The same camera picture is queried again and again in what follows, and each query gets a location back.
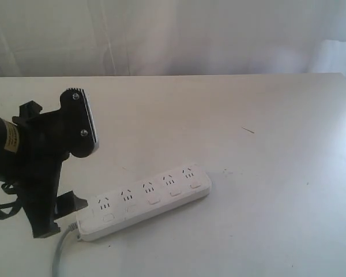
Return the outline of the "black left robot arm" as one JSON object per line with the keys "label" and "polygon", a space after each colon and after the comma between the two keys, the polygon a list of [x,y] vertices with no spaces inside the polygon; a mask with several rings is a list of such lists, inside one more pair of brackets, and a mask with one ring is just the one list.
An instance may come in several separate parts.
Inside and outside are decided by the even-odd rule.
{"label": "black left robot arm", "polygon": [[86,158],[99,146],[85,91],[69,88],[60,107],[43,112],[34,101],[20,106],[11,121],[0,118],[0,182],[16,199],[0,204],[0,220],[23,210],[34,238],[59,233],[57,220],[87,207],[74,192],[58,194],[62,163]]}

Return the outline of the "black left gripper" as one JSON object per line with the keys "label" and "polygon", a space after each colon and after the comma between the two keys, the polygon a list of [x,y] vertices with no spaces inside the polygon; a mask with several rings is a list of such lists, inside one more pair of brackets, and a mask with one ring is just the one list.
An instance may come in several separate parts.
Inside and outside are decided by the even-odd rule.
{"label": "black left gripper", "polygon": [[[81,88],[68,88],[60,96],[60,105],[66,149],[77,158],[86,158],[99,147],[88,97]],[[59,233],[57,219],[88,206],[87,200],[73,191],[58,194],[62,162],[69,152],[50,134],[59,113],[41,110],[39,104],[30,101],[21,105],[19,115],[13,117],[20,132],[14,206],[24,210],[34,238]]]}

